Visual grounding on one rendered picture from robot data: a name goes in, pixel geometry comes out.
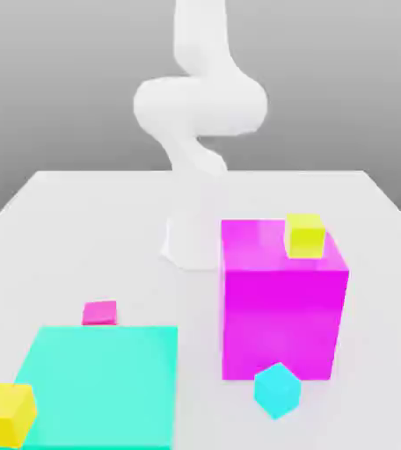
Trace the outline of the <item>small lime yellow cube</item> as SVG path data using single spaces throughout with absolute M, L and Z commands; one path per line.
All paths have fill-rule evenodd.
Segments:
M 287 214 L 284 245 L 289 258 L 320 259 L 324 240 L 325 227 L 319 214 Z

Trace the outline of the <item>small pink cube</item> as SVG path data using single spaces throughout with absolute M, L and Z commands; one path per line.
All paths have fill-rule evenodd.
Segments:
M 90 301 L 84 304 L 82 325 L 116 325 L 116 301 Z

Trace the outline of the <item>small cyan cube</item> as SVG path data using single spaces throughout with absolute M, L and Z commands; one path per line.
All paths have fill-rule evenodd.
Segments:
M 270 418 L 278 419 L 298 407 L 301 387 L 301 381 L 279 362 L 255 375 L 254 399 Z

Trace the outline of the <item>small golden yellow cube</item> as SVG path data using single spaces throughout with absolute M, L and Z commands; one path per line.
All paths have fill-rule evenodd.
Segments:
M 36 417 L 31 385 L 0 383 L 0 447 L 21 448 Z

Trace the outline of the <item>large magenta box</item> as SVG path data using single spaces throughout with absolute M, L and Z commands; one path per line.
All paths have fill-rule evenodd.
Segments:
M 331 235 L 320 259 L 289 258 L 282 220 L 221 225 L 222 377 L 281 363 L 302 381 L 332 374 L 349 269 Z

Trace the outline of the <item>large turquoise box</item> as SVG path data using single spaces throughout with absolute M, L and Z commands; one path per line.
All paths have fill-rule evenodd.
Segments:
M 43 326 L 15 382 L 37 417 L 18 450 L 173 450 L 174 326 Z

